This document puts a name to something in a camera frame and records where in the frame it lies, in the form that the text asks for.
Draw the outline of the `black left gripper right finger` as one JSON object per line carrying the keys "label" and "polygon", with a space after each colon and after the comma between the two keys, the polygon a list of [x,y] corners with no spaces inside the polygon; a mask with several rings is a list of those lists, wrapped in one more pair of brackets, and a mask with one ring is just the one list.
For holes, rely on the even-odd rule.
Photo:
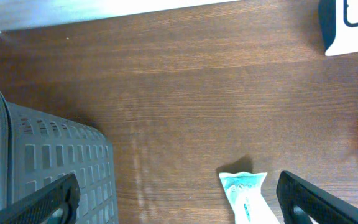
{"label": "black left gripper right finger", "polygon": [[358,224],[358,208],[289,171],[281,172],[276,193],[285,223]]}

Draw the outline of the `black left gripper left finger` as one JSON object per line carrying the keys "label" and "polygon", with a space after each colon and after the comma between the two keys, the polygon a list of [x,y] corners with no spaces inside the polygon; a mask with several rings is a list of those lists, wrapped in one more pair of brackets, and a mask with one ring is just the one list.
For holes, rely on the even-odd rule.
{"label": "black left gripper left finger", "polygon": [[80,187],[67,174],[0,211],[0,223],[75,223]]}

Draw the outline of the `teal tissue packet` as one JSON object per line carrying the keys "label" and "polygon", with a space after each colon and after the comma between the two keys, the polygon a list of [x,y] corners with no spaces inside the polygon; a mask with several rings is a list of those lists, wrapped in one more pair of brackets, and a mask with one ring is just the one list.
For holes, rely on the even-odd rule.
{"label": "teal tissue packet", "polygon": [[266,176],[266,172],[219,173],[224,193],[234,213],[235,224],[279,224],[261,193]]}

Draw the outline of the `white barcode scanner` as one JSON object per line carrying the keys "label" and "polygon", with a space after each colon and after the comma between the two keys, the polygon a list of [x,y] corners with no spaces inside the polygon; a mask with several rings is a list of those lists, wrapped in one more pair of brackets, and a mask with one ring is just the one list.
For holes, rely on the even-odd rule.
{"label": "white barcode scanner", "polygon": [[326,56],[358,52],[358,0],[320,0],[318,17]]}

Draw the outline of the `grey plastic basket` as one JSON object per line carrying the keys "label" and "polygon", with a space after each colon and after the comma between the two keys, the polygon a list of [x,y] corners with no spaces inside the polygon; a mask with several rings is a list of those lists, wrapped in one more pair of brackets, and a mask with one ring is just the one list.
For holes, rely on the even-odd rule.
{"label": "grey plastic basket", "polygon": [[0,210],[74,174],[78,223],[117,223],[114,156],[97,129],[9,103],[0,92]]}

